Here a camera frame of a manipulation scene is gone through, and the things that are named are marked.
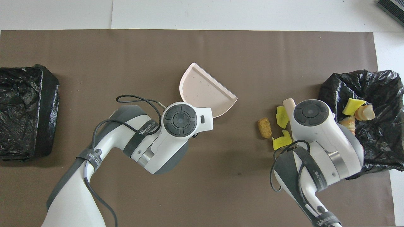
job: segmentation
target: sponge piece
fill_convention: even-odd
[[[286,130],[282,130],[283,136],[279,137],[277,139],[272,138],[272,145],[274,147],[274,151],[279,149],[280,147],[287,146],[292,143],[292,138],[290,137],[290,134]]]
[[[348,103],[345,106],[345,109],[342,111],[343,114],[348,115],[348,116],[353,116],[355,114],[355,111],[363,104],[365,104],[365,100],[360,100],[360,99],[348,99]]]
[[[276,108],[276,123],[279,125],[281,128],[286,128],[286,125],[289,122],[288,115],[286,114],[286,109],[284,106],[278,106]]]

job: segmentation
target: cable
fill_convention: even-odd
[[[121,101],[121,100],[119,100],[120,98],[123,98],[123,97],[134,97],[134,98],[137,98],[137,99],[139,99],[139,100],[130,100],[130,101]],[[163,104],[161,104],[160,102],[158,102],[158,101],[156,101],[156,100],[153,100],[153,99],[145,99],[145,98],[142,98],[142,97],[136,96],[136,95],[120,95],[120,96],[118,96],[118,97],[116,98],[116,101],[117,101],[118,103],[135,103],[135,102],[141,102],[141,101],[147,102],[149,105],[151,105],[151,106],[154,108],[154,110],[156,111],[156,113],[157,113],[157,115],[158,115],[158,119],[159,119],[159,123],[158,123],[157,129],[154,130],[153,132],[147,133],[147,135],[152,135],[152,134],[158,132],[158,130],[159,130],[160,127],[161,127],[161,114],[160,114],[159,110],[155,107],[155,105],[153,105],[151,102],[155,102],[155,103],[157,103],[158,105],[160,105],[161,107],[163,107],[164,109],[166,109],[166,107],[165,107]],[[135,133],[137,132],[137,130],[136,130],[135,128],[133,128],[132,126],[130,126],[129,124],[127,124],[126,122],[123,122],[123,121],[121,121],[121,120],[118,120],[118,119],[106,119],[106,120],[103,120],[102,122],[98,123],[98,125],[97,125],[97,126],[95,127],[95,129],[94,129],[94,132],[93,132],[93,141],[92,141],[92,150],[95,149],[95,139],[96,139],[96,136],[97,136],[97,131],[98,131],[98,129],[99,129],[103,124],[105,124],[105,123],[107,123],[107,122],[116,122],[116,123],[119,123],[119,124],[122,124],[122,125],[128,127],[129,129],[131,129],[131,130],[134,131]],[[87,178],[87,165],[88,165],[88,163],[86,163],[85,168],[84,168],[84,175],[83,175],[84,183],[85,183],[87,189],[88,189],[88,190],[90,191],[90,193],[93,195],[93,197],[95,197],[97,200],[99,200],[99,201],[112,213],[112,216],[114,217],[114,220],[115,220],[115,227],[118,227],[118,218],[117,218],[117,216],[116,216],[114,210],[113,210],[103,199],[101,199],[101,197],[100,197],[99,195],[97,195],[97,193],[95,193],[95,191],[91,188],[91,185],[90,185],[90,183],[89,183],[89,181],[88,181],[88,178]]]
[[[121,98],[124,98],[124,97],[133,97],[133,98],[137,98],[137,99],[140,99],[140,100],[121,101],[120,99],[121,99]],[[153,135],[154,133],[158,132],[158,130],[159,130],[160,127],[161,127],[161,114],[160,114],[159,110],[156,108],[156,106],[153,105],[151,102],[156,102],[156,103],[158,103],[159,105],[161,105],[163,108],[166,108],[163,104],[161,104],[160,102],[158,102],[158,101],[156,101],[156,100],[153,100],[153,99],[150,99],[150,100],[149,100],[149,99],[145,99],[145,98],[142,98],[142,97],[137,96],[137,95],[120,95],[120,96],[116,97],[115,100],[116,100],[118,103],[135,103],[135,102],[142,102],[142,101],[147,102],[147,103],[148,103],[149,105],[151,105],[151,107],[153,107],[153,109],[156,111],[156,113],[157,113],[157,115],[158,115],[158,121],[159,121],[159,122],[158,122],[157,129],[154,130],[153,132],[147,133],[147,136]]]
[[[314,207],[313,207],[311,204],[309,204],[309,203],[307,202],[306,197],[305,197],[304,194],[303,194],[301,184],[300,184],[300,178],[301,178],[301,174],[302,174],[302,171],[303,171],[303,167],[305,167],[305,165],[304,165],[304,160],[307,158],[308,155],[310,155],[310,145],[308,145],[308,143],[307,143],[306,145],[307,145],[307,153],[306,153],[306,155],[304,156],[304,158],[301,160],[301,161],[302,161],[302,164],[300,165],[299,171],[298,171],[298,173],[297,173],[297,186],[298,186],[299,193],[300,193],[300,196],[301,196],[301,198],[303,199],[303,201],[304,201],[306,204],[308,204],[308,205],[315,211]]]
[[[307,145],[307,153],[310,153],[310,145],[309,145],[309,143],[308,143],[306,140],[296,140],[296,141],[294,141],[293,143],[289,144],[286,148],[284,148],[284,149],[282,150],[282,152],[278,155],[278,157],[279,157],[281,154],[283,154],[285,151],[287,151],[289,148],[291,148],[293,145],[297,144],[297,143],[305,143],[305,144]],[[279,192],[279,191],[282,189],[282,186],[279,186],[279,189],[275,189],[275,188],[274,188],[274,185],[272,184],[272,173],[273,173],[273,171],[274,171],[274,166],[275,166],[275,163],[276,163],[276,160],[277,160],[277,158],[276,158],[276,152],[279,151],[279,150],[280,150],[280,148],[278,148],[276,151],[274,151],[274,163],[272,164],[271,172],[270,172],[270,174],[269,174],[269,183],[271,184],[272,190],[274,190],[274,191],[276,191],[276,192]]]
[[[95,191],[91,188],[90,183],[88,182],[88,178],[85,177],[84,178],[84,184],[86,185],[87,189],[90,191],[90,193],[96,198],[98,199],[106,208],[108,208],[109,211],[111,211],[112,216],[114,217],[114,221],[115,221],[115,227],[118,227],[118,218],[116,217],[116,214],[114,212],[114,210],[103,200],[101,199],[101,197],[99,195],[97,195],[97,193],[95,193]]]
[[[131,129],[132,131],[137,132],[137,130],[134,129],[132,126],[130,126],[130,125],[127,124],[126,122],[120,121],[120,120],[118,120],[118,119],[106,119],[106,120],[103,120],[103,121],[100,122],[100,123],[95,127],[95,129],[94,129],[94,132],[93,132],[93,142],[92,142],[92,150],[94,150],[94,148],[95,148],[95,137],[96,137],[96,135],[97,135],[97,131],[98,131],[99,127],[101,127],[101,125],[103,125],[103,124],[105,124],[105,123],[107,123],[107,122],[117,122],[117,123],[119,123],[119,124],[123,124],[124,126],[128,127],[128,128]]]

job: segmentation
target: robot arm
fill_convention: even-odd
[[[105,226],[83,178],[90,180],[113,147],[123,150],[125,155],[150,173],[159,174],[168,172],[180,161],[190,137],[213,129],[210,108],[196,108],[184,102],[170,105],[163,112],[162,118],[163,122],[158,129],[158,123],[139,106],[124,105],[116,110],[110,119],[125,122],[137,132],[120,123],[108,122],[96,135],[94,149],[87,148],[80,153],[52,191],[42,226]],[[176,135],[175,129],[181,130],[182,134]]]
[[[306,141],[308,146],[297,143],[302,146],[279,155],[274,164],[275,177],[313,226],[341,226],[315,193],[358,173],[363,165],[363,148],[334,121],[324,102],[306,100],[295,105],[293,99],[287,99],[284,106],[293,139]]]

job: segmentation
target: velcro strap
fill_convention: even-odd
[[[317,191],[322,191],[328,187],[327,181],[318,167],[316,161],[313,157],[302,147],[298,147],[294,150],[296,154],[299,156],[307,171],[309,172],[311,178],[316,184]]]
[[[88,160],[90,164],[94,167],[94,172],[101,165],[102,161],[100,156],[95,151],[89,148],[86,148],[83,151],[81,151],[77,157]]]
[[[322,213],[320,216],[317,217],[316,220],[312,222],[314,227],[329,227],[331,224],[334,223],[341,224],[338,218],[329,211]]]
[[[128,144],[124,148],[124,154],[131,157],[135,149],[146,138],[147,134],[151,132],[158,124],[153,119],[146,122],[129,140]]]

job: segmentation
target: garbage bag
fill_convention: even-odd
[[[403,89],[399,74],[391,70],[334,73],[321,85],[318,99],[330,106],[337,122],[347,117],[342,111],[349,98],[372,104],[376,115],[373,120],[356,120],[355,136],[364,148],[364,164],[347,179],[390,169],[404,171]]]
[[[42,65],[0,68],[0,158],[30,160],[51,153],[59,81]]]

